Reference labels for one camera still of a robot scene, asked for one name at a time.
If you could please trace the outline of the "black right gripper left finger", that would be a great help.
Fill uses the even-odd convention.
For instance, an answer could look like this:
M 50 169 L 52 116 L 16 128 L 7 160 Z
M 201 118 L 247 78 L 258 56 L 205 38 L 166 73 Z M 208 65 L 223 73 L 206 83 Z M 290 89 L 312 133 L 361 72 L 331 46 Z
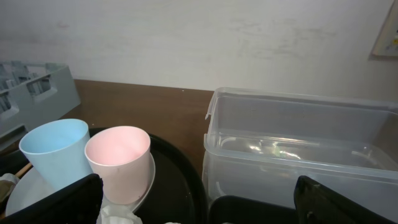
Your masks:
M 102 201 L 103 181 L 90 174 L 3 218 L 1 224 L 96 224 Z

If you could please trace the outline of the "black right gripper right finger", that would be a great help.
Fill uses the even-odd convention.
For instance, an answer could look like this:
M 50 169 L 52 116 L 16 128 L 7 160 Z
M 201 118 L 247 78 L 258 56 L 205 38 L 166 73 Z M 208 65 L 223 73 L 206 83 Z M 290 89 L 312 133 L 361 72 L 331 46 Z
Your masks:
M 304 224 L 394 224 L 305 175 L 297 179 L 294 204 Z

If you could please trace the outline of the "white tissue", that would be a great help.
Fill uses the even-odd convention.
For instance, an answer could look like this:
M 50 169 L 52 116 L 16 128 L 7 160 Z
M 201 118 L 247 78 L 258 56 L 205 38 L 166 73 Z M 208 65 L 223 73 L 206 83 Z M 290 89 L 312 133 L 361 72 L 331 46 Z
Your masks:
M 103 207 L 96 221 L 97 224 L 142 224 L 142 220 L 133 214 L 127 206 L 107 205 Z

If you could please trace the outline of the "light blue plastic cup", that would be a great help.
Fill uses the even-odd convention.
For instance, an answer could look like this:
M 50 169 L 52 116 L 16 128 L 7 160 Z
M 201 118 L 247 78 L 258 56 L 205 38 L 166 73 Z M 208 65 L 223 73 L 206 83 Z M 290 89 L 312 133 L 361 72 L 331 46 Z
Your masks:
M 55 190 L 93 173 L 85 156 L 89 127 L 80 119 L 60 119 L 28 132 L 19 149 Z

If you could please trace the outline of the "pink plastic cup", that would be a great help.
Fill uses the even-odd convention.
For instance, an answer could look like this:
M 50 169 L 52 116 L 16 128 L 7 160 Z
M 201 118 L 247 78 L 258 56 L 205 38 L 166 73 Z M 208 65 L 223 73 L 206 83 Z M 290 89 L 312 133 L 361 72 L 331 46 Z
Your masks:
M 103 192 L 112 203 L 139 200 L 150 182 L 150 137 L 134 126 L 116 126 L 95 134 L 85 146 L 85 156 L 103 180 Z

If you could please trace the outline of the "wooden chopstick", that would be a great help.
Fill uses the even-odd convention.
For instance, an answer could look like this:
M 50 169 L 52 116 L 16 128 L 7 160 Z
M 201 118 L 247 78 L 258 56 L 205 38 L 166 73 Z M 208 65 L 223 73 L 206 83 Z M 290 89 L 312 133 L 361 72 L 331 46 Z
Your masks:
M 25 165 L 21 170 L 19 170 L 19 171 L 15 174 L 15 176 L 16 176 L 17 178 L 21 178 L 21 177 L 23 177 L 29 170 L 31 170 L 31 168 L 32 168 L 32 164 L 31 164 L 31 163 L 28 163 L 28 164 Z

